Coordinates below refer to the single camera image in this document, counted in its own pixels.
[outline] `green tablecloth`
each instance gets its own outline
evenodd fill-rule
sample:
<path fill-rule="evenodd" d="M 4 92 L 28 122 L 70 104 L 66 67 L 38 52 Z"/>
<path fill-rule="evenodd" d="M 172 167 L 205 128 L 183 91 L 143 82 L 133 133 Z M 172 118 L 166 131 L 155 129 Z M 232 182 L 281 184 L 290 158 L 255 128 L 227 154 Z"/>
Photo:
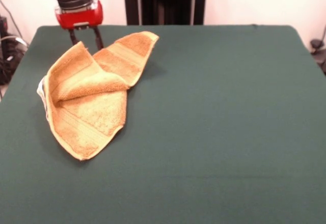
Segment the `green tablecloth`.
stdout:
<path fill-rule="evenodd" d="M 125 127 L 87 162 L 61 148 L 36 89 L 71 43 L 38 29 L 0 104 L 1 224 L 326 223 L 326 80 L 294 29 L 100 30 L 160 36 Z"/>

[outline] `white wall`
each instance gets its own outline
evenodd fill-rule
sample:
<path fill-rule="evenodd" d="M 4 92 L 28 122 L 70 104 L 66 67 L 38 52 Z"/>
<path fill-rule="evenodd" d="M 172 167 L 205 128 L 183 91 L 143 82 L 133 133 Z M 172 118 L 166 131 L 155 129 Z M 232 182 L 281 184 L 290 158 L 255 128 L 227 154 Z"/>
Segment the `white wall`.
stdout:
<path fill-rule="evenodd" d="M 309 47 L 321 38 L 326 0 L 207 0 L 205 24 L 288 24 Z"/>
<path fill-rule="evenodd" d="M 57 24 L 56 0 L 3 0 L 25 39 L 41 25 Z M 101 0 L 104 24 L 126 24 L 124 0 Z M 326 0 L 207 0 L 205 24 L 289 24 L 304 44 L 319 38 L 326 23 Z M 10 30 L 17 33 L 10 24 Z"/>

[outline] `towel fold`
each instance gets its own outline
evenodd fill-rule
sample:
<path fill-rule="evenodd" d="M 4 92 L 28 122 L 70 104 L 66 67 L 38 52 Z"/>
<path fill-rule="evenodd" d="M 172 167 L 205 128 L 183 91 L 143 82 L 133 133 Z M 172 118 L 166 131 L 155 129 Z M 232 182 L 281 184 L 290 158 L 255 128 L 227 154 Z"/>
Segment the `towel fold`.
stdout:
<path fill-rule="evenodd" d="M 123 127 L 127 90 L 139 80 L 157 40 L 151 32 L 134 33 L 93 56 L 79 42 L 49 69 L 37 92 L 52 133 L 73 157 L 94 157 Z"/>

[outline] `green table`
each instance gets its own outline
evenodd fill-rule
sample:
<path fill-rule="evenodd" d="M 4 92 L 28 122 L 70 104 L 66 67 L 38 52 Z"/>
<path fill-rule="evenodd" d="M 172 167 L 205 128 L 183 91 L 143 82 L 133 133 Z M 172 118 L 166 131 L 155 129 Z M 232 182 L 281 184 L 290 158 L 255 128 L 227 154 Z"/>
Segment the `green table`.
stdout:
<path fill-rule="evenodd" d="M 87 162 L 61 148 L 36 88 L 71 43 L 39 28 L 0 104 L 1 224 L 326 223 L 326 80 L 294 29 L 100 30 L 160 36 L 125 127 Z"/>

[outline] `orange towel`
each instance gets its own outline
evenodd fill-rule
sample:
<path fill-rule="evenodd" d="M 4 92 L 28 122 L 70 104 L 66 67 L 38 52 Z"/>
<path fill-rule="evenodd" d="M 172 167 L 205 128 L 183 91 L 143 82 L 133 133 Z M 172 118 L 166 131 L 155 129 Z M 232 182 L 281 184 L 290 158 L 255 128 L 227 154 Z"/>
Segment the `orange towel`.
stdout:
<path fill-rule="evenodd" d="M 79 42 L 49 69 L 38 87 L 50 129 L 73 157 L 97 155 L 123 127 L 127 90 L 140 78 L 158 36 L 123 37 L 91 56 Z"/>

